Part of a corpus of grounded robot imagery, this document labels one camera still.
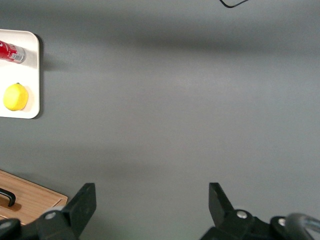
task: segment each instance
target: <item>gray surface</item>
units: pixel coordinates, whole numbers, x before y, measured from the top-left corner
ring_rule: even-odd
[[[72,197],[83,240],[197,240],[208,184],[268,221],[320,217],[320,2],[1,1],[43,41],[42,111],[1,118],[0,168]]]

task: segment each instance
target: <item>red spray can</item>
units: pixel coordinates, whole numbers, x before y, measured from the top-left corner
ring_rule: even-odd
[[[0,59],[21,64],[26,59],[26,52],[20,46],[0,41]]]

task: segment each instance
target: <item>screw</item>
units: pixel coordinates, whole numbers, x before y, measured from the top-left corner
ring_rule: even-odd
[[[55,216],[56,216],[56,213],[55,212],[51,212],[51,213],[48,213],[47,215],[45,215],[44,218],[46,220],[50,220],[50,219],[53,219]]]
[[[11,223],[10,221],[7,221],[7,222],[5,222],[5,223],[2,223],[2,224],[0,225],[0,230],[1,230],[1,229],[6,229],[6,228],[10,227],[11,224],[12,224],[12,223]]]
[[[278,223],[284,227],[286,225],[286,220],[284,218],[279,218]]]
[[[236,215],[241,219],[246,219],[248,217],[248,215],[244,211],[238,211]]]

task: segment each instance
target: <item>yellow lemon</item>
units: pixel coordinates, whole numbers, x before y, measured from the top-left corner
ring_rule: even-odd
[[[11,111],[23,109],[28,102],[29,94],[20,83],[9,86],[3,96],[4,106]]]

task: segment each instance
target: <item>white plate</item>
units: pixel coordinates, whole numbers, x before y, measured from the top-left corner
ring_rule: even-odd
[[[29,31],[0,29],[0,41],[24,48],[23,63],[0,59],[0,117],[32,119],[40,110],[39,40]],[[28,102],[20,111],[10,111],[3,104],[6,89],[20,83],[29,94]]]

